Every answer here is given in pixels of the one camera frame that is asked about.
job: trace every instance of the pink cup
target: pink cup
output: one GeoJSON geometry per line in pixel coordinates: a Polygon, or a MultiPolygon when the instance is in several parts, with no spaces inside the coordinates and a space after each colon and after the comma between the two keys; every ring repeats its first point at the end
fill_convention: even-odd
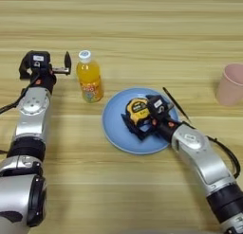
{"type": "Polygon", "coordinates": [[[220,104],[233,106],[243,98],[243,64],[230,63],[225,67],[216,98],[220,104]]]}

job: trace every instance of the table surface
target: table surface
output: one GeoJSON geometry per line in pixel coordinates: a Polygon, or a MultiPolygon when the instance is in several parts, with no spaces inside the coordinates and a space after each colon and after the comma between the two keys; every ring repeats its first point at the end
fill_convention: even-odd
{"type": "MultiPolygon", "coordinates": [[[[49,51],[57,65],[68,50],[73,60],[72,75],[60,76],[53,92],[47,218],[32,234],[218,231],[194,175],[171,149],[123,153],[103,135],[101,115],[125,88],[166,86],[193,124],[222,140],[242,163],[243,104],[226,108],[215,99],[224,66],[243,58],[242,2],[0,0],[1,105],[27,85],[18,80],[18,66],[29,50],[49,51]],[[95,104],[83,101],[76,80],[81,49],[90,49],[101,65],[105,95],[95,104]]],[[[17,110],[0,117],[3,150],[17,119],[17,110]]],[[[243,187],[242,176],[238,183],[243,187]]]]}

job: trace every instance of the black cable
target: black cable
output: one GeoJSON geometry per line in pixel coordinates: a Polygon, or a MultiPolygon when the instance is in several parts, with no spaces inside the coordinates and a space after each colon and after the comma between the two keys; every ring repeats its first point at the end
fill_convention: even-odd
{"type": "Polygon", "coordinates": [[[24,92],[20,95],[20,97],[13,103],[8,104],[2,108],[0,108],[0,115],[7,112],[8,110],[12,108],[16,108],[20,102],[20,100],[25,96],[27,90],[39,79],[40,72],[37,72],[37,76],[34,78],[34,80],[25,88],[24,92]]]}
{"type": "Polygon", "coordinates": [[[217,140],[217,138],[211,138],[209,136],[207,136],[209,138],[209,140],[213,141],[215,144],[217,144],[228,156],[229,158],[232,160],[234,166],[235,166],[235,174],[234,174],[234,178],[236,179],[241,171],[241,167],[239,164],[239,161],[237,159],[237,157],[234,155],[234,153],[228,148],[226,147],[223,143],[221,143],[220,141],[217,140]]]}

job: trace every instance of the blue plate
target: blue plate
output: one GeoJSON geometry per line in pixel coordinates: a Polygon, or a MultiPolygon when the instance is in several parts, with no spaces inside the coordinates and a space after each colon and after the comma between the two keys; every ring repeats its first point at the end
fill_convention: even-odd
{"type": "MultiPolygon", "coordinates": [[[[131,88],[115,95],[103,110],[103,130],[107,139],[117,148],[133,154],[156,153],[168,147],[169,143],[162,137],[150,135],[140,141],[131,134],[124,124],[121,114],[125,113],[126,104],[133,98],[145,98],[146,95],[158,95],[159,92],[148,88],[131,88]]],[[[171,118],[178,120],[175,108],[170,112],[171,118]]]]}

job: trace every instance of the bottle label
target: bottle label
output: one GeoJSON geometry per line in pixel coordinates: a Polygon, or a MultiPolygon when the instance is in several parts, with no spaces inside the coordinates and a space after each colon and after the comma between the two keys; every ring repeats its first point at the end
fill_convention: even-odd
{"type": "Polygon", "coordinates": [[[100,81],[93,83],[81,83],[84,99],[88,102],[95,102],[103,97],[100,81]]]}

